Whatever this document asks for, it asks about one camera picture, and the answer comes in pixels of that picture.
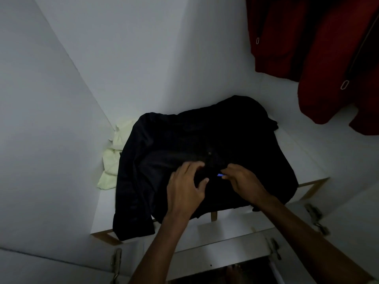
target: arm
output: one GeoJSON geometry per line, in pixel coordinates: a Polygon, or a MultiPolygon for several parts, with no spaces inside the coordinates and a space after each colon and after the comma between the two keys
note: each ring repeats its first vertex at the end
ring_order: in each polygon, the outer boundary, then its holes
{"type": "Polygon", "coordinates": [[[168,211],[153,241],[133,273],[129,284],[164,284],[176,245],[192,214],[205,197],[209,179],[195,187],[194,176],[203,162],[185,162],[171,174],[167,186],[168,211]]]}
{"type": "Polygon", "coordinates": [[[271,220],[317,283],[366,284],[373,279],[270,195],[251,171],[229,164],[222,173],[242,198],[256,205],[271,220]]]}

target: white cloth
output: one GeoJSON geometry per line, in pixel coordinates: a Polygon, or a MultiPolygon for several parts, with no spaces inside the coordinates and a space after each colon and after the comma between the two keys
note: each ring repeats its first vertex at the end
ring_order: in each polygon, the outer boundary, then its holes
{"type": "Polygon", "coordinates": [[[97,183],[98,188],[108,190],[116,187],[120,153],[136,121],[137,119],[133,119],[116,125],[112,146],[103,153],[104,172],[97,183]]]}

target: black shirt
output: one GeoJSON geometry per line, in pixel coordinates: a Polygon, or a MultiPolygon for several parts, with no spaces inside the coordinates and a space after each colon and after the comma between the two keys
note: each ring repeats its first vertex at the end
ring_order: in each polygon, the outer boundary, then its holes
{"type": "Polygon", "coordinates": [[[288,202],[298,183],[277,144],[277,128],[265,109],[246,96],[178,115],[142,115],[121,154],[113,231],[120,240],[154,234],[151,215],[162,222],[169,177],[185,161],[205,162],[196,185],[210,179],[192,217],[250,205],[217,176],[229,163],[254,172],[269,193],[288,202]]]}

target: hanging red jacket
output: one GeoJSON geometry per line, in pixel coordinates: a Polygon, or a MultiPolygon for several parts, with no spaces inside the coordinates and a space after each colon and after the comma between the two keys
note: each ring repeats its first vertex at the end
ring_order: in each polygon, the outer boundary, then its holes
{"type": "Polygon", "coordinates": [[[256,71],[300,79],[300,109],[315,123],[354,102],[359,113],[350,126],[379,134],[379,0],[247,0],[247,6],[256,71]]]}

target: forearm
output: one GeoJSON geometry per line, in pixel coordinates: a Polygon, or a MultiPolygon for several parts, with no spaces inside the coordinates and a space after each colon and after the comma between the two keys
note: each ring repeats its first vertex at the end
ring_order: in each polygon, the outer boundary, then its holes
{"type": "Polygon", "coordinates": [[[130,284],[164,284],[176,245],[187,226],[188,220],[175,215],[166,215],[162,225],[130,284]]]}
{"type": "Polygon", "coordinates": [[[259,207],[317,283],[366,284],[372,277],[271,196],[259,207]]]}

